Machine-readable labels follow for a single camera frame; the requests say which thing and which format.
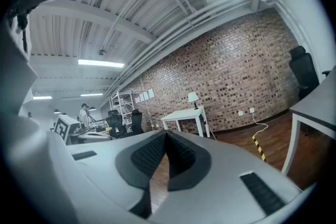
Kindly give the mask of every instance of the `rectangular light fixture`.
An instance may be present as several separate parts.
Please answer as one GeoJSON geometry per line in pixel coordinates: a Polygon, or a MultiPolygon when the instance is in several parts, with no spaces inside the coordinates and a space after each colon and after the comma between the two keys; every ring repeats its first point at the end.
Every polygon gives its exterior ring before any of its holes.
{"type": "Polygon", "coordinates": [[[119,67],[119,68],[122,68],[124,66],[123,63],[118,62],[106,62],[106,61],[83,60],[83,59],[78,59],[78,64],[86,66],[119,67]]]}
{"type": "Polygon", "coordinates": [[[103,95],[102,93],[88,93],[88,94],[81,94],[80,96],[85,97],[85,96],[99,96],[103,95]]]}
{"type": "Polygon", "coordinates": [[[51,96],[33,96],[34,100],[52,99],[51,96]]]}

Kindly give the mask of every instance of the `table lamp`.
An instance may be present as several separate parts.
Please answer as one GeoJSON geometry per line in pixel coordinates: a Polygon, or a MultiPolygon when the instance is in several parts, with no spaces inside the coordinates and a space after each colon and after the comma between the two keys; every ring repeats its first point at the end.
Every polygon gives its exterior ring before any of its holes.
{"type": "Polygon", "coordinates": [[[198,107],[196,105],[196,101],[197,100],[198,100],[198,97],[197,97],[196,92],[190,92],[190,93],[188,93],[188,101],[189,102],[194,102],[195,109],[198,109],[198,107]]]}

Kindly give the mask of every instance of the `desk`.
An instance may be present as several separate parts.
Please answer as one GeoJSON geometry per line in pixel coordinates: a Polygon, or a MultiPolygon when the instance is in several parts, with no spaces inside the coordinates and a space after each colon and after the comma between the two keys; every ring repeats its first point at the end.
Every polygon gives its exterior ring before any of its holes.
{"type": "Polygon", "coordinates": [[[308,96],[289,109],[293,113],[292,133],[282,173],[288,173],[293,161],[301,122],[336,140],[336,67],[308,96]]]}
{"type": "Polygon", "coordinates": [[[178,129],[178,131],[181,131],[180,125],[178,123],[180,120],[195,119],[198,134],[199,134],[199,136],[203,137],[202,125],[201,125],[201,121],[200,121],[200,117],[199,117],[199,115],[201,113],[203,113],[203,117],[204,117],[204,120],[206,122],[206,124],[205,124],[206,136],[210,137],[209,126],[208,126],[208,123],[207,123],[208,121],[206,119],[204,106],[199,106],[198,109],[192,108],[192,109],[174,111],[173,113],[170,113],[169,115],[161,118],[161,120],[162,120],[163,127],[164,127],[165,130],[168,130],[168,127],[167,127],[167,124],[166,124],[167,121],[176,121],[177,129],[178,129]]]}

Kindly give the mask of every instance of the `brick wall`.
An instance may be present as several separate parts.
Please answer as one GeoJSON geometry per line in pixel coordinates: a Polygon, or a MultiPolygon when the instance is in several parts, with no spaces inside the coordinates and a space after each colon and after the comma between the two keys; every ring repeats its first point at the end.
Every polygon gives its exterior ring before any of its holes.
{"type": "MultiPolygon", "coordinates": [[[[213,131],[266,119],[298,101],[298,85],[288,62],[298,46],[275,9],[249,14],[221,25],[172,52],[122,91],[153,89],[155,97],[136,104],[145,131],[163,128],[160,118],[187,108],[195,91],[213,131]],[[244,116],[238,116],[242,110],[244,116]]],[[[176,130],[176,123],[168,124],[176,130]]],[[[194,120],[181,121],[182,131],[197,133],[194,120]]]]}

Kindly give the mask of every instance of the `metal shelving unit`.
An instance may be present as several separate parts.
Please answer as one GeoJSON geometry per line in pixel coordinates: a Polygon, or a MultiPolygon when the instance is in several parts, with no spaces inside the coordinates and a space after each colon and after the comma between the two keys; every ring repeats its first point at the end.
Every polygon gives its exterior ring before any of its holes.
{"type": "Polygon", "coordinates": [[[122,116],[122,124],[126,126],[127,132],[131,132],[132,111],[134,110],[132,92],[117,91],[116,95],[111,97],[111,103],[112,109],[118,110],[119,114],[122,116]]]}

